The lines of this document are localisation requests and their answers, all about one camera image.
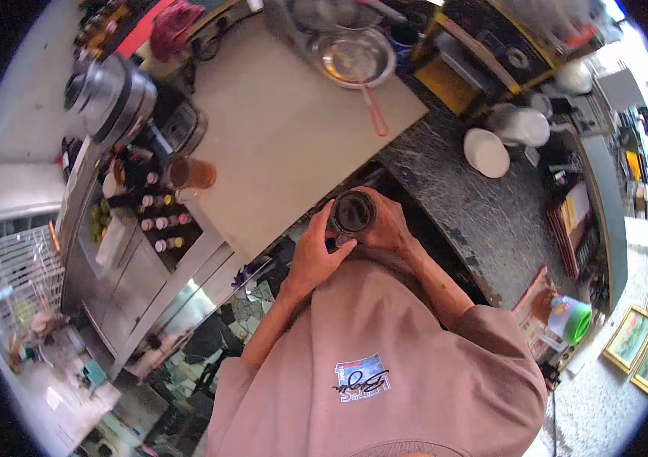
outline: white plate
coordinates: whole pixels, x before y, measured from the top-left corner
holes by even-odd
[[[470,129],[464,139],[464,155],[469,165],[488,178],[501,178],[509,169],[509,153],[494,133]]]

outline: dark granite countertop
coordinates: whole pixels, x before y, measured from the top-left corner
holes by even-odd
[[[492,306],[511,309],[548,265],[560,292],[575,293],[545,213],[546,191],[524,156],[486,178],[466,162],[464,124],[420,81],[400,78],[429,108],[374,159],[423,206],[463,258]]]

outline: hand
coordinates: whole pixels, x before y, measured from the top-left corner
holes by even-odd
[[[359,236],[359,241],[365,246],[385,249],[404,256],[417,241],[408,230],[400,203],[393,202],[369,187],[356,187],[355,190],[369,195],[377,207],[377,219],[373,227]]]
[[[357,240],[349,240],[336,252],[327,252],[324,245],[327,238],[326,223],[333,203],[334,200],[330,200],[321,211],[311,217],[309,228],[296,243],[291,271],[285,285],[299,299],[308,296],[314,288],[326,281],[357,245]]]

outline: white wire rack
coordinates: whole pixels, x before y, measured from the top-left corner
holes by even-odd
[[[65,269],[52,224],[0,238],[0,325],[7,337],[34,339],[41,310],[60,307]]]

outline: green lid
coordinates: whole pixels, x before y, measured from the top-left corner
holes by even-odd
[[[593,313],[590,305],[577,300],[573,302],[573,309],[570,311],[570,317],[565,324],[565,332],[563,332],[562,338],[570,346],[575,346],[588,333]]]

